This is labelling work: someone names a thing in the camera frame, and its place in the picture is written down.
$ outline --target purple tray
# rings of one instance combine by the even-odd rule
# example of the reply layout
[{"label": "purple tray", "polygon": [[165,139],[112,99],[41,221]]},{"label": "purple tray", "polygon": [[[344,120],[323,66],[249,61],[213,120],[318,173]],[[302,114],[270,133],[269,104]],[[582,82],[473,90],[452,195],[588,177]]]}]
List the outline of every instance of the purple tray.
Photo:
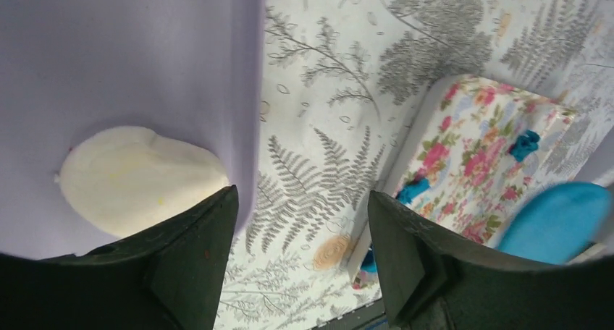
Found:
[{"label": "purple tray", "polygon": [[264,0],[0,0],[0,251],[117,240],[66,203],[68,150],[117,125],[207,148],[253,210]]}]

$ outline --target gray object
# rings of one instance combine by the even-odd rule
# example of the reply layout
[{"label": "gray object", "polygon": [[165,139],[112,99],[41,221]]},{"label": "gray object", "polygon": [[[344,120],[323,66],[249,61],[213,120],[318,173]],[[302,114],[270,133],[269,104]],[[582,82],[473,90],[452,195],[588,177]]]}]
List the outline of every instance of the gray object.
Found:
[{"label": "gray object", "polygon": [[207,148],[255,197],[264,0],[0,0],[0,252],[116,240],[54,184],[69,149],[130,124]]}]

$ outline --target floral fabric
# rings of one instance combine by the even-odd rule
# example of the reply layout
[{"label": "floral fabric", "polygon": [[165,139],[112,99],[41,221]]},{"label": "floral fabric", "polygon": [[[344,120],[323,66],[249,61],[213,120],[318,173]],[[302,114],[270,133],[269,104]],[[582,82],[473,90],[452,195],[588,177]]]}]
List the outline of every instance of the floral fabric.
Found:
[{"label": "floral fabric", "polygon": [[[397,192],[426,177],[431,189],[408,207],[484,244],[523,202],[575,115],[555,99],[459,76],[441,97]],[[517,162],[509,151],[527,130],[541,137],[539,149]]]}]

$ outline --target white object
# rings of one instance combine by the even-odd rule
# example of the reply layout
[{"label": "white object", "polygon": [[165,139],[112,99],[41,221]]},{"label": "white object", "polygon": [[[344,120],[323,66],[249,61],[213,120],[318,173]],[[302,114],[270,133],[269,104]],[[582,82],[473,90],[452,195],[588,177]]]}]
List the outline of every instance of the white object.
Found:
[{"label": "white object", "polygon": [[229,184],[206,149],[144,127],[115,127],[66,157],[62,194],[98,229],[128,237],[180,214]]}]

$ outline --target white tablecloth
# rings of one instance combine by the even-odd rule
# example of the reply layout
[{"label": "white tablecloth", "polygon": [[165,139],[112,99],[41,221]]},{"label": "white tablecloth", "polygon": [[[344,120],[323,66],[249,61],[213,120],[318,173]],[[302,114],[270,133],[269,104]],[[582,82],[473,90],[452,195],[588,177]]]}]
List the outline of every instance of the white tablecloth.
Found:
[{"label": "white tablecloth", "polygon": [[535,175],[544,186],[573,177],[614,124],[614,1],[266,5],[258,205],[215,329],[308,329],[381,297],[350,287],[343,257],[434,80],[480,74],[577,108]]}]

